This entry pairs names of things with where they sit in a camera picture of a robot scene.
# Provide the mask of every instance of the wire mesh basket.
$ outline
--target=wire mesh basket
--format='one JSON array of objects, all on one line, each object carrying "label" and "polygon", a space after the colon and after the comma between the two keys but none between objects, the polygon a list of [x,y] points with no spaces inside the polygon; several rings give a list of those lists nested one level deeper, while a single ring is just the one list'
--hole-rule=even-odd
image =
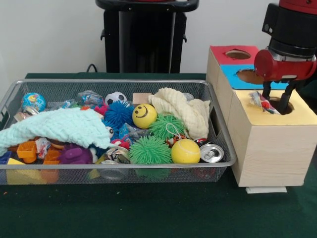
[{"label": "wire mesh basket", "polygon": [[216,182],[236,161],[235,150],[213,88],[202,80],[94,80],[24,79],[11,85],[0,103],[0,130],[16,123],[21,99],[30,92],[44,96],[47,103],[76,98],[79,92],[93,90],[104,97],[120,91],[128,100],[133,93],[156,93],[169,87],[210,100],[209,141],[221,146],[224,158],[218,163],[162,165],[0,165],[0,184],[85,184],[138,182]]}]

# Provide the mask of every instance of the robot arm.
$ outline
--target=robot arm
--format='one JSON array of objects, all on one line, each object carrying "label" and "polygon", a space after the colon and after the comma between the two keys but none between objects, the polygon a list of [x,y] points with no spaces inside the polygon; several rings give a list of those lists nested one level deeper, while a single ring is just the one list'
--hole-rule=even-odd
[{"label": "robot arm", "polygon": [[256,55],[255,70],[264,78],[263,96],[267,99],[271,82],[289,84],[277,108],[283,114],[296,85],[316,71],[317,0],[269,4],[262,31],[271,36],[271,41]]}]

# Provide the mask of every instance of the yellow smiley ball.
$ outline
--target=yellow smiley ball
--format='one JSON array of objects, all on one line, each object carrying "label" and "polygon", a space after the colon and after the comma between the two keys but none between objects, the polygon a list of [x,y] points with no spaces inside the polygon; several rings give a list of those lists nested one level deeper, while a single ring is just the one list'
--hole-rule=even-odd
[{"label": "yellow smiley ball", "polygon": [[134,124],[141,129],[148,129],[157,120],[157,117],[155,108],[150,104],[140,104],[132,113]]},{"label": "yellow smiley ball", "polygon": [[194,164],[200,160],[200,148],[195,141],[182,139],[173,145],[171,155],[176,164]]}]

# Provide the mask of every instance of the black cable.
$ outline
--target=black cable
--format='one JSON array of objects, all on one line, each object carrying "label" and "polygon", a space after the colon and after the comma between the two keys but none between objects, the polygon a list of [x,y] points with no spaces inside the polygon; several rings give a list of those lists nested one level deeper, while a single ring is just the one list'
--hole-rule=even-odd
[{"label": "black cable", "polygon": [[86,70],[86,73],[89,73],[91,67],[93,67],[94,70],[95,70],[95,72],[98,73],[97,67],[96,67],[93,63],[91,63],[91,64],[88,66],[88,69]]}]

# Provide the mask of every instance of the light blue towel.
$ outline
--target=light blue towel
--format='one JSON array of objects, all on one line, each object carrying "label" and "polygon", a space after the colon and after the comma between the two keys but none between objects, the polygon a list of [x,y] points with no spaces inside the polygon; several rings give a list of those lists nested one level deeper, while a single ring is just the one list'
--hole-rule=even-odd
[{"label": "light blue towel", "polygon": [[88,148],[91,144],[106,149],[109,131],[93,110],[79,108],[43,112],[0,131],[0,156],[7,148],[36,136],[70,142]]}]

